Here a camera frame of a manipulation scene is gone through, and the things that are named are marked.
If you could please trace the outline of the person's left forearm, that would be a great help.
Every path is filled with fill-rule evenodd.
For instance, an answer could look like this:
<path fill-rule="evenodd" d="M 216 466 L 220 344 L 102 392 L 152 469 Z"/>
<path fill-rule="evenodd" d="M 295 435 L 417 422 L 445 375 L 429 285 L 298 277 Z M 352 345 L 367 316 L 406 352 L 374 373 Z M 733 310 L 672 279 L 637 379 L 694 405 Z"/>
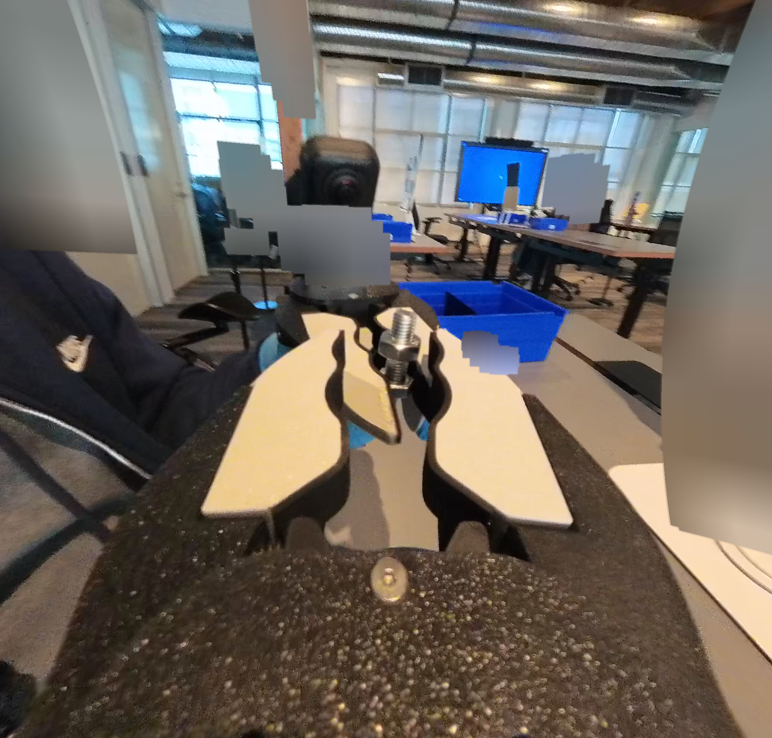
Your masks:
<path fill-rule="evenodd" d="M 141 427 L 166 448 L 177 449 L 258 375 L 256 349 L 229 355 L 206 370 L 146 341 L 127 378 Z"/>

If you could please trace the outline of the person's left hand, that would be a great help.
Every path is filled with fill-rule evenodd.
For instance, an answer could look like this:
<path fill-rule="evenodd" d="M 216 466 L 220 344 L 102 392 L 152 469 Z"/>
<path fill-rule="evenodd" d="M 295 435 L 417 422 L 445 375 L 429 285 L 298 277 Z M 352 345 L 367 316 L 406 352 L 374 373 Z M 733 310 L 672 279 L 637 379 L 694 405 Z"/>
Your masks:
<path fill-rule="evenodd" d="M 279 359 L 284 357 L 289 351 L 290 348 L 281 342 L 277 332 L 268 335 L 259 344 L 257 349 L 260 375 L 273 366 Z"/>

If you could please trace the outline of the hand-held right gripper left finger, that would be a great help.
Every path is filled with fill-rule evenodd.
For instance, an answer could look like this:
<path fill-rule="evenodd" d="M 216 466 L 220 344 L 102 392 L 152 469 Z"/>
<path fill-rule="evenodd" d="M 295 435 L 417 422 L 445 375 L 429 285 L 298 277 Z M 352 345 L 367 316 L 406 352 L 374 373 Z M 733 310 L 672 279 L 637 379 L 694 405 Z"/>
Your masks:
<path fill-rule="evenodd" d="M 209 519 L 277 514 L 343 469 L 345 337 L 323 331 L 254 382 L 201 504 Z"/>

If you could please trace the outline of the wooden document stand white base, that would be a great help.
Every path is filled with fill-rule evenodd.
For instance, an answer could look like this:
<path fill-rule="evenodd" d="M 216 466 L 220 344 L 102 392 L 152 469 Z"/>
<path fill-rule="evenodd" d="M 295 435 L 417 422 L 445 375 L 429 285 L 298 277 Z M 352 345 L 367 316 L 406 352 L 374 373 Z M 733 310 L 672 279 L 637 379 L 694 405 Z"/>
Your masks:
<path fill-rule="evenodd" d="M 608 474 L 661 543 L 771 658 L 770 553 L 673 526 L 662 463 L 616 465 Z"/>

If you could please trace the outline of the steel hex bolt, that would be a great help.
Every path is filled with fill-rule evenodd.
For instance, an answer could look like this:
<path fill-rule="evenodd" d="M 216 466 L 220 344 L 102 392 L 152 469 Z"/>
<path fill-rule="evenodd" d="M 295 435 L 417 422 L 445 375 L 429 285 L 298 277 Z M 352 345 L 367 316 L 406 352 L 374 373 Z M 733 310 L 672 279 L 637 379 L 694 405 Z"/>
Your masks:
<path fill-rule="evenodd" d="M 418 315 L 414 310 L 410 308 L 397 308 L 392 316 L 391 326 L 384 331 L 390 331 L 397 338 L 410 337 L 413 334 L 419 337 L 416 332 L 417 322 Z M 391 394 L 395 397 L 407 396 L 412 382 L 410 368 L 412 364 L 418 362 L 419 358 L 410 363 L 399 363 L 395 360 L 381 358 L 384 361 L 382 375 Z"/>

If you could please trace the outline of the silver ventilation duct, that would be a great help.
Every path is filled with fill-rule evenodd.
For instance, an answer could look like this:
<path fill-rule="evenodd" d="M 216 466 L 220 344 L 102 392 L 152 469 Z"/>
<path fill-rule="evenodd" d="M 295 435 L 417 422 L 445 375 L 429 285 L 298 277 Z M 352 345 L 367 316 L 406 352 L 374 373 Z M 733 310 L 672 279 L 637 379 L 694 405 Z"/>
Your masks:
<path fill-rule="evenodd" d="M 749 9 L 729 19 L 700 20 L 654 10 L 615 8 L 583 0 L 309 0 L 316 7 L 364 8 L 439 20 L 450 28 L 472 23 L 551 27 L 586 35 L 631 34 L 696 38 L 712 44 L 721 32 L 739 31 Z"/>
<path fill-rule="evenodd" d="M 479 35 L 358 25 L 336 19 L 314 20 L 312 31 L 318 50 L 331 55 L 535 76 L 707 90 L 722 85 L 729 71 L 729 65 L 721 62 L 587 51 L 539 41 L 499 41 Z"/>

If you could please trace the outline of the blue plastic bin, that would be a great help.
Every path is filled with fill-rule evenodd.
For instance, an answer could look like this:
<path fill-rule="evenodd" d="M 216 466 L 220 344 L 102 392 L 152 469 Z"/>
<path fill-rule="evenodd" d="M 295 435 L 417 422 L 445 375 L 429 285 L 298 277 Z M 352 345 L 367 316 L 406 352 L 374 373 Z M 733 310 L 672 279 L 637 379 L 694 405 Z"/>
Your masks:
<path fill-rule="evenodd" d="M 545 361 L 569 310 L 510 282 L 400 282 L 399 288 L 430 307 L 439 327 L 462 340 L 488 333 L 513 347 L 523 363 Z"/>

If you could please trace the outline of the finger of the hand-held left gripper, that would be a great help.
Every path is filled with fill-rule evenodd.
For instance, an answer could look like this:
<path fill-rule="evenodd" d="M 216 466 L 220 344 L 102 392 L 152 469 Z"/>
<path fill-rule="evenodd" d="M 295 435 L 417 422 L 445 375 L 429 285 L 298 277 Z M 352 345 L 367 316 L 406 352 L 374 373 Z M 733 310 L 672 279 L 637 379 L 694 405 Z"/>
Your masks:
<path fill-rule="evenodd" d="M 387 361 L 379 345 L 385 334 L 391 334 L 398 312 L 408 312 L 414 319 L 413 334 L 418 339 L 418 352 L 406 364 L 402 384 L 393 384 L 387 375 Z M 387 392 L 398 419 L 398 428 L 410 430 L 426 443 L 434 443 L 437 429 L 450 401 L 447 383 L 440 372 L 443 348 L 437 335 L 439 327 L 432 323 L 431 312 L 415 307 L 392 307 L 374 318 L 375 358 L 381 358 L 381 374 L 387 382 Z"/>
<path fill-rule="evenodd" d="M 361 328 L 351 318 L 328 312 L 306 312 L 302 317 L 311 339 L 325 331 L 343 334 L 343 405 L 349 442 L 399 443 L 400 427 L 394 403 L 385 379 L 372 360 L 372 333 L 364 330 L 365 344 L 362 345 Z"/>

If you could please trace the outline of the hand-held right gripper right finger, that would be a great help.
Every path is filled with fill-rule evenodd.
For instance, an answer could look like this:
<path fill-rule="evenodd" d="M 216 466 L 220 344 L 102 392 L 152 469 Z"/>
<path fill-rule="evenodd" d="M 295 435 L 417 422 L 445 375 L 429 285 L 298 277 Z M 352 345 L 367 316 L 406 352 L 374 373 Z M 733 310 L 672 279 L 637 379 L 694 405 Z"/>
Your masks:
<path fill-rule="evenodd" d="M 506 374 L 472 365 L 462 341 L 437 330 L 430 342 L 429 468 L 509 524 L 570 527 L 574 521 L 522 391 Z"/>

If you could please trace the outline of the monitor with blue screen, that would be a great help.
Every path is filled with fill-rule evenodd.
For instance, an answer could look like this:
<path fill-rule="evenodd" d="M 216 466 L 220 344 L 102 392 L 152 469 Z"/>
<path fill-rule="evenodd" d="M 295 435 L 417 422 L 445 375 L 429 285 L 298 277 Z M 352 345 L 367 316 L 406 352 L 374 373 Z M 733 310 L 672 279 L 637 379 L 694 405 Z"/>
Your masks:
<path fill-rule="evenodd" d="M 549 150 L 513 141 L 474 143 L 462 141 L 459 150 L 455 201 L 499 205 L 509 183 L 509 167 L 518 165 L 518 205 L 533 207 L 540 194 Z"/>

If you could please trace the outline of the person's navy jacket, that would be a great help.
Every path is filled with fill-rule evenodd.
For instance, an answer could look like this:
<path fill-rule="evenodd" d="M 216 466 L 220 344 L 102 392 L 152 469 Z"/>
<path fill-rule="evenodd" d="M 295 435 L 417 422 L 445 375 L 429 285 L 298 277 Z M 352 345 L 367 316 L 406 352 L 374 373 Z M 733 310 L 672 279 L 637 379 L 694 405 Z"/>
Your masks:
<path fill-rule="evenodd" d="M 201 370 L 144 334 L 63 253 L 3 249 L 1 304 L 2 402 L 150 477 L 173 452 L 157 421 L 181 379 Z"/>

